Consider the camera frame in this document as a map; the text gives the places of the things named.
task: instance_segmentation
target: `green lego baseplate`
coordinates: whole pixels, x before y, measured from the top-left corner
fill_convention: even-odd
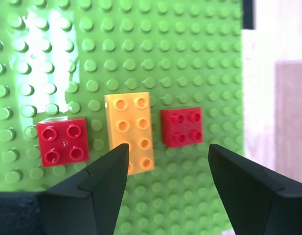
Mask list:
[[[36,124],[86,117],[109,151],[104,95],[149,92],[155,170],[128,177],[115,234],[211,235],[231,224],[208,145],[243,151],[240,0],[0,0],[0,191],[44,190]],[[203,109],[204,143],[161,142],[160,109]]]

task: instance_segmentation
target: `yellow 2x4 brick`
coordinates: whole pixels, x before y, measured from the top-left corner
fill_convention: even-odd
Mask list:
[[[149,93],[105,96],[110,149],[129,144],[128,174],[154,169]]]

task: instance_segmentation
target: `lego stud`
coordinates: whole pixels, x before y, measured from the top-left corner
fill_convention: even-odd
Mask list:
[[[183,133],[174,133],[172,138],[178,144],[184,144],[186,142],[186,135]]]
[[[71,159],[73,159],[74,161],[80,160],[83,158],[84,156],[84,151],[82,148],[74,146],[70,152],[69,152],[69,156]]]
[[[201,122],[201,114],[198,112],[191,112],[189,114],[189,120],[195,123],[200,123]]]
[[[152,161],[151,159],[144,157],[141,159],[140,165],[143,169],[148,170],[152,167]]]
[[[127,109],[127,102],[124,99],[115,100],[114,106],[118,111],[124,111]]]
[[[186,121],[186,117],[183,114],[175,114],[172,116],[172,121],[177,125],[183,125]]]
[[[147,119],[145,118],[139,118],[137,120],[137,125],[138,125],[138,128],[142,129],[142,130],[145,130],[146,128],[148,128],[149,126],[149,122]]]
[[[151,146],[151,142],[148,139],[142,139],[140,142],[140,148],[143,150],[148,149]]]
[[[190,137],[194,141],[202,141],[202,132],[198,130],[193,130],[190,132]]]
[[[128,165],[128,174],[130,174],[132,172],[133,172],[133,164],[131,162],[129,162],[129,165]]]
[[[145,109],[147,106],[147,101],[144,97],[139,97],[135,99],[135,105],[138,109]]]
[[[41,137],[44,141],[50,142],[56,139],[57,132],[53,127],[47,127],[41,132]]]
[[[125,120],[121,120],[117,122],[117,128],[119,131],[121,132],[126,132],[129,130],[129,122],[125,121]]]
[[[81,128],[78,125],[70,125],[67,128],[67,135],[69,138],[76,139],[81,135]]]
[[[51,150],[44,155],[44,160],[48,164],[56,164],[59,161],[60,155],[57,151]]]

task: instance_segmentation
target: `red 2x2 brick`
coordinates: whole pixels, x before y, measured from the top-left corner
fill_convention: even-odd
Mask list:
[[[203,141],[200,107],[161,110],[162,140],[169,147]]]
[[[85,118],[46,119],[37,129],[43,167],[90,161]]]

